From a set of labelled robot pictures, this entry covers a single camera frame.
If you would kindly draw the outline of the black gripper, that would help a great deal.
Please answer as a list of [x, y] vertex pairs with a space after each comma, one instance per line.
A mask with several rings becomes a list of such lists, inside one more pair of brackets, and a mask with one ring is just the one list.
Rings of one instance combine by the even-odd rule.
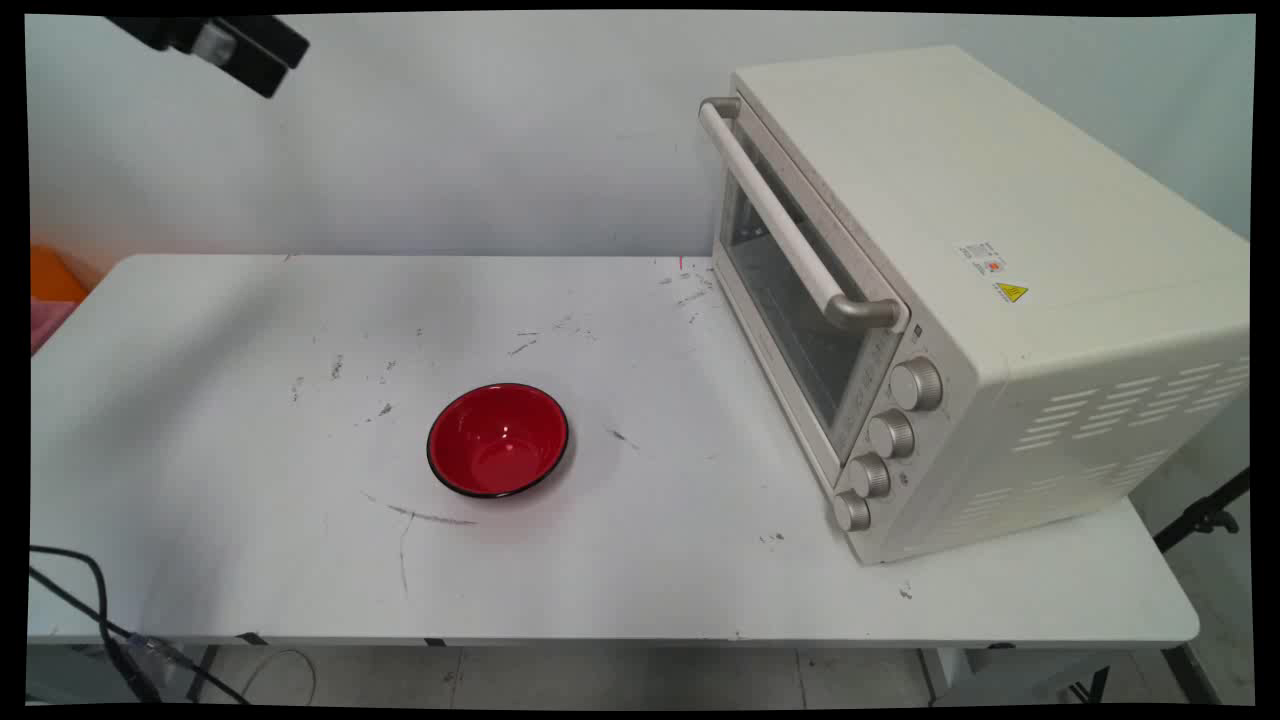
[[285, 76], [303, 60], [311, 42], [275, 15], [234, 15], [232, 26], [255, 45], [210, 17], [106, 15], [105, 19], [159, 53], [175, 50], [218, 63], [224, 73], [261, 97], [274, 97]]

